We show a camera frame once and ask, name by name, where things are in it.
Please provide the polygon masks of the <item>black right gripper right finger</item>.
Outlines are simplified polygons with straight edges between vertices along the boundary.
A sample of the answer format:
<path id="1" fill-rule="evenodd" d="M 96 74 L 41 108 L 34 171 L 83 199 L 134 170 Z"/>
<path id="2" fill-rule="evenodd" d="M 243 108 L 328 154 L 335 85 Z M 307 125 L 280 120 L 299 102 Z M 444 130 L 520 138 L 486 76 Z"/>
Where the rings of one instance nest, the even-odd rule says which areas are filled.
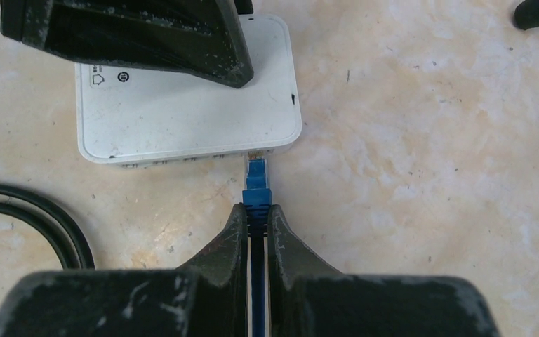
<path id="1" fill-rule="evenodd" d="M 268 215 L 273 336 L 498 336 L 485 298 L 458 277 L 345 274 Z"/>

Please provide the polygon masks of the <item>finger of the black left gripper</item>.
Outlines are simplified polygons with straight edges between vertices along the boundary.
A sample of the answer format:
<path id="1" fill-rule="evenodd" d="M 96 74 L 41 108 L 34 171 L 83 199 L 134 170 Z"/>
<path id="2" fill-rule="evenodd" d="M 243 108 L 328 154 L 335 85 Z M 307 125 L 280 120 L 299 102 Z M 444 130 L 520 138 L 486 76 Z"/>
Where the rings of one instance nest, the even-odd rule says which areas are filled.
<path id="1" fill-rule="evenodd" d="M 254 76 L 250 1 L 2 1 L 1 32 L 82 64 L 181 72 L 232 88 Z"/>

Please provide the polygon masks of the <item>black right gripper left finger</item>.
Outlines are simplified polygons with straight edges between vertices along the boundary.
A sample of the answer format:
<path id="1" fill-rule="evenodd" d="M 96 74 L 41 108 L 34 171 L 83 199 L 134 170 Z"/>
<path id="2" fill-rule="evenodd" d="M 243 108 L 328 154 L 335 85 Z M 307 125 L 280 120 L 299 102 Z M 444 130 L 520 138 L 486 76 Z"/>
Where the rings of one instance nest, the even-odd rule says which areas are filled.
<path id="1" fill-rule="evenodd" d="M 0 307 L 0 336 L 245 336 L 247 224 L 173 269 L 65 270 L 23 277 Z"/>

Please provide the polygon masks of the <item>long white network switch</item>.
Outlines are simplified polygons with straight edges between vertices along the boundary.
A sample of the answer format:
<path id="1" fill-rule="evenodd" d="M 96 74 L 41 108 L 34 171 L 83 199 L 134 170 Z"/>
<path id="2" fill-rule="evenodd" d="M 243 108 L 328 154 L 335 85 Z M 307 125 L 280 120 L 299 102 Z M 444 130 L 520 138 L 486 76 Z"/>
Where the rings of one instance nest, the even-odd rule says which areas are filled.
<path id="1" fill-rule="evenodd" d="M 255 70 L 242 88 L 175 72 L 76 65 L 82 156 L 139 167 L 288 149 L 302 131 L 288 26 L 275 15 L 240 21 Z"/>

